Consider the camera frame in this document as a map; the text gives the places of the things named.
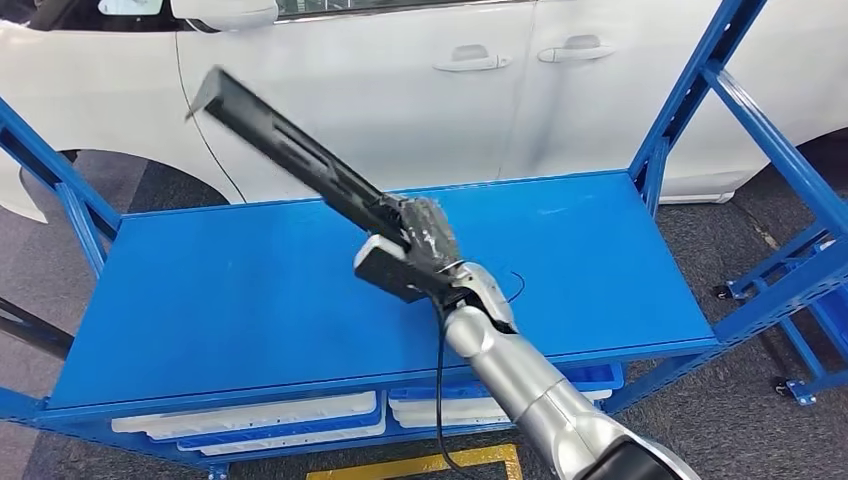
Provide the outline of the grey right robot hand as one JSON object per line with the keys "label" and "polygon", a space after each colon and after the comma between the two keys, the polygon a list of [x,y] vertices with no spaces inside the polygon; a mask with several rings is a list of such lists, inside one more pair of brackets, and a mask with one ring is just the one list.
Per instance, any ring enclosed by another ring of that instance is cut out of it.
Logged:
{"label": "grey right robot hand", "polygon": [[381,205],[399,221],[409,244],[408,258],[434,272],[443,272],[462,261],[456,236],[439,203],[429,197],[388,194]]}

